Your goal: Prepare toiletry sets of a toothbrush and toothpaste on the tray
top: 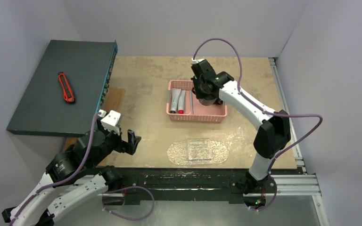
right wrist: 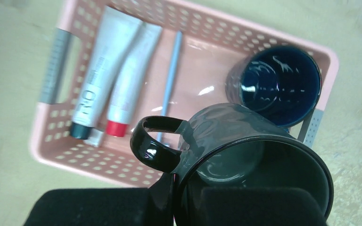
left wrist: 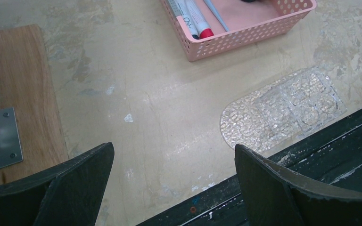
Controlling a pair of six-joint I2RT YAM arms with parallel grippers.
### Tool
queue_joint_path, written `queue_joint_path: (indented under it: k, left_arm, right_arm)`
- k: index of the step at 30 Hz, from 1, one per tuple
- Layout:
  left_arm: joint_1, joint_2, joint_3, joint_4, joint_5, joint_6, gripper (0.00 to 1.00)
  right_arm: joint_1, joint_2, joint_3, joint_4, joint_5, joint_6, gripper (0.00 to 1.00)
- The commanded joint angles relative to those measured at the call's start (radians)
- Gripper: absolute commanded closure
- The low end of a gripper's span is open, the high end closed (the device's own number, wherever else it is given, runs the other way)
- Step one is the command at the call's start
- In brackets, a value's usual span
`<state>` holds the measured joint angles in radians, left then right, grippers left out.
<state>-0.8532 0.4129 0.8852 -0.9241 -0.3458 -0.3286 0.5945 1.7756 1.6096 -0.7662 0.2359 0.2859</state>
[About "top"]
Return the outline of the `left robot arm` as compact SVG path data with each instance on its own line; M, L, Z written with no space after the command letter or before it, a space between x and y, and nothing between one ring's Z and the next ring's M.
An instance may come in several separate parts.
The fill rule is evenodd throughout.
M128 140L105 129L91 129L48 164L41 180L18 206L4 209L11 226L52 226L65 211L105 192L125 190L115 166L100 166L113 151L133 155L141 141L132 130Z

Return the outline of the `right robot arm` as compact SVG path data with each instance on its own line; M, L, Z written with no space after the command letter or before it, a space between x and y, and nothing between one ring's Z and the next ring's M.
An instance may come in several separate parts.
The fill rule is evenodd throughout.
M253 145L254 161L246 174L247 190L256 192L264 186L275 155L291 140L288 113L279 112L258 101L227 72L216 73L206 59L193 59L193 92L204 106L223 101L242 114L257 130Z

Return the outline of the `clear textured oval tray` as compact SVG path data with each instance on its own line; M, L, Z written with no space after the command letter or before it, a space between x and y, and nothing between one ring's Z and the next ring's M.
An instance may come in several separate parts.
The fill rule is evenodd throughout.
M209 138L187 139L172 143L167 157L175 165L220 164L229 157L229 148L223 141Z

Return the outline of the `pink plastic basket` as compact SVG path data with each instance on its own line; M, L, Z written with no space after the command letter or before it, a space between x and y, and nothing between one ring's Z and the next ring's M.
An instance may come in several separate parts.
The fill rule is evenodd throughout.
M190 122L214 122L221 123L228 114L226 105L204 106L199 103L193 94L194 114L190 114L189 91L193 88L192 81L171 80L168 84L168 97L166 104L166 113L171 121L190 121ZM181 89L186 91L184 114L169 113L171 104L172 89Z

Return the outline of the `clear plastic soap dish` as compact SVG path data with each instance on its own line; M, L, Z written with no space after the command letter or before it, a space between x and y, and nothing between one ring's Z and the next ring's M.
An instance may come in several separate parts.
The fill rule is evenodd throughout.
M189 161L208 161L213 158L209 138L187 140L187 158Z

